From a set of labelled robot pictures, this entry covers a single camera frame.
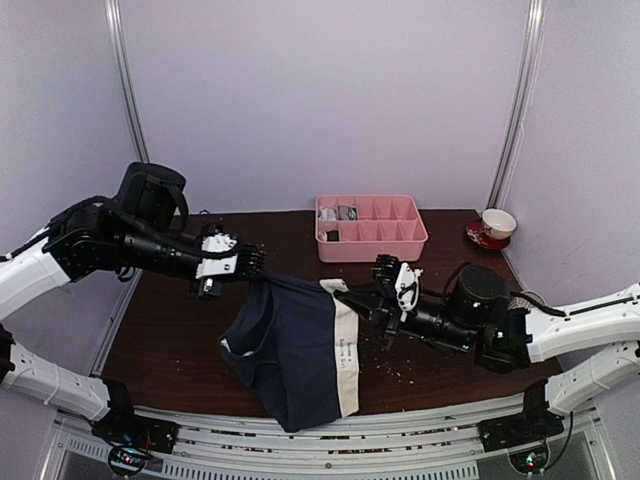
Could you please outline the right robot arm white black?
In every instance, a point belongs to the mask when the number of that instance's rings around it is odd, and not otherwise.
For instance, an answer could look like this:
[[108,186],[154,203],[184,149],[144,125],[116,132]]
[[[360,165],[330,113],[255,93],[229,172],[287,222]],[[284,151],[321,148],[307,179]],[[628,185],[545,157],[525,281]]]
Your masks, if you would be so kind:
[[335,298],[373,325],[391,345],[404,333],[461,352],[475,365],[510,374],[569,352],[597,348],[573,369],[527,387],[520,412],[485,420],[478,431],[485,451],[546,440],[585,401],[639,371],[639,286],[593,300],[550,307],[509,289],[493,270],[461,264],[441,294],[419,287],[422,272],[383,255],[369,285]]

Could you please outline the grey boxer briefs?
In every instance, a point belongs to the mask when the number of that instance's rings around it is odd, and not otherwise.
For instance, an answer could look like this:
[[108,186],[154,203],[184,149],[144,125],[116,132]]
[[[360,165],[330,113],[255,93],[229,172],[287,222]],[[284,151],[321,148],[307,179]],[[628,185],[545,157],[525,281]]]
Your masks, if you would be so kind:
[[357,221],[359,219],[357,207],[355,205],[337,205],[336,219],[338,221]]

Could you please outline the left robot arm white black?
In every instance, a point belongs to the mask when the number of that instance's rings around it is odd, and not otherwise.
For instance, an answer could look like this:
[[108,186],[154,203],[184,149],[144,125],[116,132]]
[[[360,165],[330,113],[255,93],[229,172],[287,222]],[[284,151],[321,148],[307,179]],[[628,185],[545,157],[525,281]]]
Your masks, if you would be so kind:
[[[1,315],[97,271],[126,280],[135,269],[189,282],[199,297],[230,281],[253,280],[264,252],[214,226],[186,234],[185,177],[159,164],[132,163],[112,197],[95,195],[49,220],[1,258]],[[1,332],[1,386],[84,418],[127,463],[173,449],[177,426],[136,414],[126,386],[72,372]]]

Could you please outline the pink divided organizer box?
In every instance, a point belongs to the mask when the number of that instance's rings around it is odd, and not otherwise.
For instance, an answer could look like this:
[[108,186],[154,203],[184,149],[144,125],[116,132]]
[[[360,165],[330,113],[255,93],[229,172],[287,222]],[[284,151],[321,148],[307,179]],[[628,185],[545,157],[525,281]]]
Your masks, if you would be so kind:
[[[357,221],[323,222],[320,206],[355,205]],[[337,229],[339,242],[327,242],[325,231]],[[407,195],[320,195],[315,200],[315,239],[324,263],[371,263],[379,254],[402,261],[418,260],[429,238],[413,198]]]

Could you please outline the navy and cream underwear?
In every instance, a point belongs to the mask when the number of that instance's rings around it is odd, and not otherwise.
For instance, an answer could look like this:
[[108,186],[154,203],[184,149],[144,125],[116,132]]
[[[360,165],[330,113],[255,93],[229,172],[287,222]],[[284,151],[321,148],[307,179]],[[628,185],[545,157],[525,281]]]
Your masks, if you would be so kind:
[[269,274],[250,284],[221,354],[288,433],[348,417],[359,402],[359,318],[341,279]]

